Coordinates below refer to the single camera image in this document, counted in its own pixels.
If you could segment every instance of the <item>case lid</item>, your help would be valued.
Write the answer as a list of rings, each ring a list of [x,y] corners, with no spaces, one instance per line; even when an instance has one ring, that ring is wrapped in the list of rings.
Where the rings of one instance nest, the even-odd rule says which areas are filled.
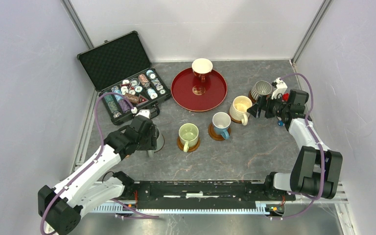
[[[96,91],[151,66],[136,31],[77,55]]]

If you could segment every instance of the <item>red object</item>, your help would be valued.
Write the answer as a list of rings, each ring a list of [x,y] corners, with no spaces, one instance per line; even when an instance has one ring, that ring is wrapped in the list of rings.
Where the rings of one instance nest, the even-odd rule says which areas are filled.
[[[183,108],[204,112],[220,105],[227,95],[224,77],[212,70],[205,82],[195,77],[192,68],[180,72],[171,85],[174,100]]]
[[[289,99],[289,93],[285,93],[283,96],[282,96],[282,99],[284,101],[287,101]]]

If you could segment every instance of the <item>yellow mug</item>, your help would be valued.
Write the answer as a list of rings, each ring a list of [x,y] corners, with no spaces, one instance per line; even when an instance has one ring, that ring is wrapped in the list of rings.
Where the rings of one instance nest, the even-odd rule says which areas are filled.
[[[247,125],[250,116],[247,109],[252,105],[252,101],[247,96],[237,96],[230,107],[230,116],[234,120],[241,121],[241,123],[245,126]]]
[[[179,128],[179,139],[184,145],[184,152],[198,143],[198,127],[192,123],[186,123]]]

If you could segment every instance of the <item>mug handle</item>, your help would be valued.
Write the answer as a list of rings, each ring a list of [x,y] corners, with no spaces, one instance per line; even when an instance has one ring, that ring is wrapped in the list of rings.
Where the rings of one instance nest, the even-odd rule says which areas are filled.
[[[243,124],[243,126],[247,125],[247,123],[249,122],[249,117],[247,117],[246,114],[243,114],[243,118],[241,119],[241,123]]]
[[[224,130],[224,131],[221,133],[221,136],[222,136],[225,140],[228,140],[228,138],[230,137],[230,134],[228,134],[228,131],[227,131],[227,130]]]
[[[184,144],[184,152],[188,152],[188,149],[189,149],[189,147],[188,147],[188,142],[185,142],[185,144]]]

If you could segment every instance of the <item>mug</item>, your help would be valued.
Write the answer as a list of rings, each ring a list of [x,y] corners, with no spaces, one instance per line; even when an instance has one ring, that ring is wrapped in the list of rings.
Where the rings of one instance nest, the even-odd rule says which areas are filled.
[[[237,96],[231,107],[230,115],[235,120],[241,120],[241,123],[245,126],[248,123],[250,113],[247,109],[253,105],[252,101],[246,96]]]
[[[192,123],[186,123],[179,128],[179,139],[184,145],[184,152],[198,143],[198,127]]]
[[[212,125],[214,126],[215,133],[221,135],[225,140],[230,137],[230,134],[227,131],[230,124],[231,118],[227,113],[219,112],[212,117]]]
[[[251,89],[251,95],[254,100],[257,100],[260,96],[271,94],[273,91],[272,84],[266,81],[258,81]]]
[[[212,71],[212,62],[208,59],[200,58],[194,60],[191,67],[195,77],[201,79],[201,82],[205,82],[206,77]]]

